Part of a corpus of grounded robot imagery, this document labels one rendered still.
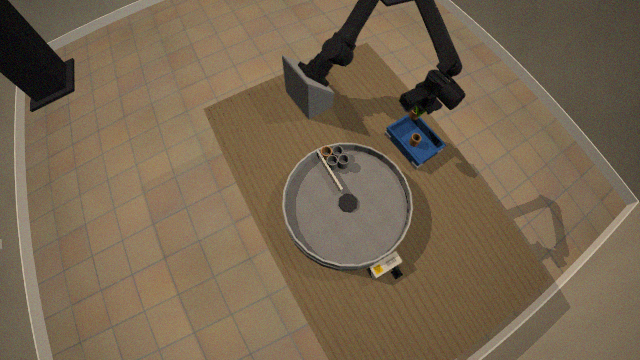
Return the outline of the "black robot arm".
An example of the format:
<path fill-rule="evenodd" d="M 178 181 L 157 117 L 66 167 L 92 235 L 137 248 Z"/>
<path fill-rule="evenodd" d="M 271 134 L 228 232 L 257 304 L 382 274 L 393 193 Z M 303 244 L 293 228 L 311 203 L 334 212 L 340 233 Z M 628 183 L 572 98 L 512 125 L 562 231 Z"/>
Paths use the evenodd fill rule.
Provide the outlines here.
<path fill-rule="evenodd" d="M 436 65 L 439 71 L 430 70 L 423 81 L 424 83 L 420 82 L 416 84 L 417 88 L 401 94 L 399 102 L 401 107 L 409 113 L 420 103 L 424 109 L 432 106 L 437 96 L 449 110 L 452 110 L 465 97 L 462 88 L 452 78 L 461 72 L 461 61 L 435 1 L 414 1 L 433 41 L 439 59 L 439 63 Z M 307 65 L 299 62 L 298 66 L 302 72 L 308 78 L 327 87 L 329 82 L 325 77 L 329 74 L 333 64 L 346 67 L 352 62 L 357 37 L 378 2 L 379 0 L 358 0 L 342 28 L 335 32 L 332 38 L 324 42 L 322 51 Z M 422 84 L 427 92 L 438 94 L 427 94 L 423 90 Z"/>

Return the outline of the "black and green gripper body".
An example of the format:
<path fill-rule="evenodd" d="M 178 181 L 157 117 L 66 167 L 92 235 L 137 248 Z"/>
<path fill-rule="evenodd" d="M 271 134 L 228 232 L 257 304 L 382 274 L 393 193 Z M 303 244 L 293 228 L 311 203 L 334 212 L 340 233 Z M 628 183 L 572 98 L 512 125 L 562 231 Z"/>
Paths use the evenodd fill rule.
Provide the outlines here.
<path fill-rule="evenodd" d="M 425 89 L 424 89 L 423 85 L 422 85 L 422 88 L 423 88 L 423 90 L 425 91 Z M 425 91 L 425 92 L 426 92 L 426 91 Z M 432 93 L 429 93 L 429 92 L 426 92 L 426 93 L 427 93 L 427 94 L 430 94 L 430 95 L 437 95 L 437 94 L 438 94 L 438 93 L 437 93 L 437 94 L 432 94 Z M 430 107 L 428 107 L 428 108 L 424 109 L 424 108 L 421 106 L 421 104 L 419 104 L 417 107 L 418 107 L 418 109 L 419 109 L 421 112 L 426 111 L 426 112 L 427 112 L 427 115 L 429 115 L 429 114 L 431 114 L 433 111 L 437 111 L 437 110 L 441 109 L 441 108 L 442 108 L 442 106 L 443 106 L 443 105 L 440 103 L 440 101 L 439 101 L 439 100 L 437 99 L 437 97 L 436 97 L 436 100 L 434 101 L 434 103 L 433 103 L 433 105 L 432 105 L 432 106 L 430 106 Z"/>

